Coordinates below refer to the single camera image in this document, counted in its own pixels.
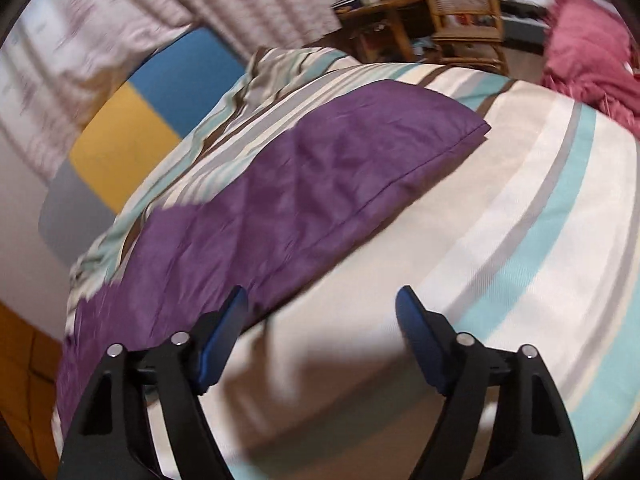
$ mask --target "pink towel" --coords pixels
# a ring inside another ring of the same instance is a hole
[[[622,19],[593,0],[555,0],[542,85],[597,108],[640,139],[640,82]]]

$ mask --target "crumpled sheet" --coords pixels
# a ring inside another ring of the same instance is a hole
[[[153,211],[122,280],[76,310],[57,380],[63,432],[108,345],[156,346],[219,308],[234,285],[248,290],[258,321],[457,167],[489,129],[442,94],[373,82],[304,115],[210,202]]]
[[[625,68],[630,36],[593,0],[555,0],[542,85],[617,121],[640,138],[640,82]]]

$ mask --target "white curtain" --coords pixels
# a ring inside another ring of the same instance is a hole
[[[245,58],[339,28],[326,0],[32,0],[0,49],[0,134],[48,182],[131,72],[203,23]]]

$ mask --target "purple garment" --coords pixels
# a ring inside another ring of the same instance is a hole
[[[78,305],[57,382],[63,432],[108,345],[158,345],[234,285],[247,289],[256,322],[452,171],[489,129],[442,94],[383,80],[306,114],[211,202],[153,212],[122,281]]]

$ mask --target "silver screw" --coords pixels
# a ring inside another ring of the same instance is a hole
[[[523,345],[520,350],[522,350],[522,353],[529,359],[538,357],[538,349],[533,345]]]
[[[115,343],[111,345],[109,348],[107,348],[107,355],[109,357],[117,357],[120,354],[122,354],[123,350],[124,350],[124,346],[122,346],[120,343]]]
[[[476,338],[466,332],[460,332],[456,336],[456,341],[462,346],[471,346],[476,342]]]
[[[176,332],[171,336],[171,342],[176,345],[184,345],[189,340],[189,334],[186,332]]]

